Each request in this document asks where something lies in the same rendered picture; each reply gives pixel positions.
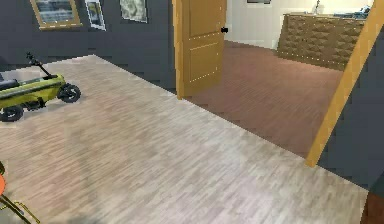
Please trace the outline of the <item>yellow wooden room door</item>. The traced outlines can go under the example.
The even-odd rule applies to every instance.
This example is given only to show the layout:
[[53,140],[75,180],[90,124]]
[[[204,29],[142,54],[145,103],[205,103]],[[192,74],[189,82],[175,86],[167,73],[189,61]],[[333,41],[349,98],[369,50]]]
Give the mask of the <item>yellow wooden room door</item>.
[[222,77],[227,0],[172,0],[178,99],[211,88]]

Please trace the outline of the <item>white framed picture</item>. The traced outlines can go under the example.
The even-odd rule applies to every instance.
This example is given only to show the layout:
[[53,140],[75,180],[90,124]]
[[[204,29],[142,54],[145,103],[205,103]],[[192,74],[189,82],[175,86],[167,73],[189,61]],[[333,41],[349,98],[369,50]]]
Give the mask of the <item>white framed picture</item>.
[[102,14],[101,3],[99,0],[85,0],[85,5],[92,28],[105,31],[106,26]]

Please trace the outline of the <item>brown textured sideboard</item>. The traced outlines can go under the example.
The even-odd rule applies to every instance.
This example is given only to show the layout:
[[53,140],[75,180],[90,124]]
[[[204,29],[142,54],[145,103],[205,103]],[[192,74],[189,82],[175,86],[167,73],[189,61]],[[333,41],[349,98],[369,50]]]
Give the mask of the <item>brown textured sideboard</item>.
[[277,55],[284,59],[343,71],[364,24],[364,19],[286,13]]

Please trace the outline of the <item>yellow-green electric scooter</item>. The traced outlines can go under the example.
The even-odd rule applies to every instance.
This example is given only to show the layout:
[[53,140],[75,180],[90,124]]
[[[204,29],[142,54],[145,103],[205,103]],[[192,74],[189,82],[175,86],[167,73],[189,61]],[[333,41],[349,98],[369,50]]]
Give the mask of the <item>yellow-green electric scooter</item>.
[[24,115],[24,110],[36,111],[55,98],[65,103],[75,103],[81,97],[81,90],[67,83],[60,74],[51,74],[30,52],[26,53],[29,64],[38,66],[45,76],[26,81],[10,79],[0,81],[0,121],[16,122]]

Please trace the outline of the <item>gold framed picture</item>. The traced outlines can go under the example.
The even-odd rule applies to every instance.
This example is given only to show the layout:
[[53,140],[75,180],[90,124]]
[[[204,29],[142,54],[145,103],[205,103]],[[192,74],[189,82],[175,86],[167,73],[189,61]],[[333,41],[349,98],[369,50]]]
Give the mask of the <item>gold framed picture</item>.
[[30,0],[40,30],[82,25],[75,0]]

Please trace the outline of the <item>dark brown wooden furniture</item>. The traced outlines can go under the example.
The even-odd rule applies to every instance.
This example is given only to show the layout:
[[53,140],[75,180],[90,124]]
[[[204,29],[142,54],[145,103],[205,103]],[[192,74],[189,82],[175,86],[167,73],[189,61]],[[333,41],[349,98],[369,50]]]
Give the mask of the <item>dark brown wooden furniture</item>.
[[369,190],[360,224],[384,224],[384,172]]

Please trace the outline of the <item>grey frameless wall picture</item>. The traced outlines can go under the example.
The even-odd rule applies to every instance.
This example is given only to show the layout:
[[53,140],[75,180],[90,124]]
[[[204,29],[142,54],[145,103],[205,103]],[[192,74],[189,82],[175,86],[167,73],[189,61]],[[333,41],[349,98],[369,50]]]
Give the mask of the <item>grey frameless wall picture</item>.
[[120,0],[123,19],[136,22],[147,22],[146,0]]

